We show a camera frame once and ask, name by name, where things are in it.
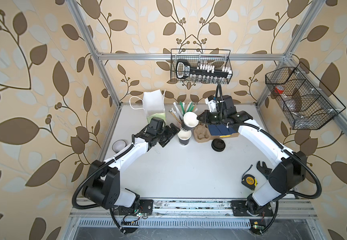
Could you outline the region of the black paper coffee cup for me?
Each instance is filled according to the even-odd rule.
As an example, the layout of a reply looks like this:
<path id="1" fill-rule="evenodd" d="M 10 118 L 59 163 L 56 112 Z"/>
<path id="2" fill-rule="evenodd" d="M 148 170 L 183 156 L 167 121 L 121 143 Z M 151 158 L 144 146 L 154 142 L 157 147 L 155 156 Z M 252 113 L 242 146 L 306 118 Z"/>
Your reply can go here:
<path id="1" fill-rule="evenodd" d="M 193 112 L 187 112 L 183 116 L 183 120 L 181 123 L 181 130 L 183 131 L 191 131 L 193 128 L 195 128 L 199 123 L 199 120 L 197 119 L 197 114 Z"/>

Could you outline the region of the brown pulp cup carrier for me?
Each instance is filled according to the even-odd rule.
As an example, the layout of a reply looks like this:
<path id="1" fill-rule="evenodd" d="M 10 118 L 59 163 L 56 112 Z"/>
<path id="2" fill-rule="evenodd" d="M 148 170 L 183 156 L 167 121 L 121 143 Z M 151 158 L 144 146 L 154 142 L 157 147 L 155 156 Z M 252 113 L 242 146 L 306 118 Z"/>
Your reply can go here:
<path id="1" fill-rule="evenodd" d="M 209 129 L 204 124 L 197 125 L 193 130 L 193 134 L 197 143 L 206 143 L 211 140 Z"/>

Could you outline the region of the black plastic cup lid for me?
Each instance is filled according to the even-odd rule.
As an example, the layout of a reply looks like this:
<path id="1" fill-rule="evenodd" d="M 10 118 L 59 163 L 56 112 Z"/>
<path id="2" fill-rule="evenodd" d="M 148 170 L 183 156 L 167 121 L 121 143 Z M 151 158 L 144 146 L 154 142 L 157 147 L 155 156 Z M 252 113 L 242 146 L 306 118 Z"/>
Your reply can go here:
<path id="1" fill-rule="evenodd" d="M 216 152 L 222 152 L 224 151 L 226 144 L 222 139 L 214 139 L 211 142 L 211 147 Z"/>

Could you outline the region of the white green paper bag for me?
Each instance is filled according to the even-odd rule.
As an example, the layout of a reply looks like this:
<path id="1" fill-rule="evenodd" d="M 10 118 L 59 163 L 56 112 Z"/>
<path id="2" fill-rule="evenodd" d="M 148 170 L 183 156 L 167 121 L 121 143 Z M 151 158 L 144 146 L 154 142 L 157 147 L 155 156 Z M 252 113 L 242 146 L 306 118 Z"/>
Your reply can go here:
<path id="1" fill-rule="evenodd" d="M 143 94 L 143 99 L 136 96 L 132 96 L 129 99 L 130 107 L 133 110 L 143 109 L 148 123 L 150 123 L 153 118 L 159 118 L 166 122 L 166 111 L 165 111 L 165 105 L 164 105 L 165 92 L 166 91 L 161 93 L 161 90 L 146 92 Z M 141 100 L 142 107 L 134 108 L 131 103 L 132 98 L 137 98 Z"/>

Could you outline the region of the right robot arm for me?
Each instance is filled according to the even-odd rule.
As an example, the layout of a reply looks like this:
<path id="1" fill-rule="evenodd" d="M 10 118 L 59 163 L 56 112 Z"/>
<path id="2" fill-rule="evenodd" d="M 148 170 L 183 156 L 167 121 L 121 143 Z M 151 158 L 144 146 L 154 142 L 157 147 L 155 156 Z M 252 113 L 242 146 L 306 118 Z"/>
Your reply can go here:
<path id="1" fill-rule="evenodd" d="M 247 197 L 247 207 L 252 214 L 269 202 L 275 202 L 288 194 L 305 199 L 317 199 L 322 186 L 317 175 L 307 166 L 307 156 L 302 151 L 295 152 L 277 141 L 265 131 L 253 117 L 245 111 L 238 112 L 231 96 L 210 96 L 205 99 L 208 110 L 198 116 L 198 120 L 208 126 L 233 129 L 251 141 L 272 163 L 272 172 L 266 182 Z M 306 195 L 293 190 L 310 174 L 316 184 L 316 192 Z"/>

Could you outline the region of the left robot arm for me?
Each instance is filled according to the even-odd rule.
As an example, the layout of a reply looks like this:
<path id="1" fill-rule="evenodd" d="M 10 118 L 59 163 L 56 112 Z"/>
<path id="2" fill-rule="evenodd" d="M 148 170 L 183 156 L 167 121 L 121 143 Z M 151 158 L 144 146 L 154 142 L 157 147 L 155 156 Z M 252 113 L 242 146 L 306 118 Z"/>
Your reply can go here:
<path id="1" fill-rule="evenodd" d="M 179 132 L 180 128 L 176 125 L 167 126 L 163 119 L 153 117 L 139 133 L 132 135 L 131 143 L 124 149 L 109 159 L 94 161 L 90 165 L 86 179 L 72 196 L 72 206 L 78 210 L 96 207 L 138 210 L 139 195 L 120 187 L 121 171 L 125 171 L 156 144 L 165 147 Z"/>

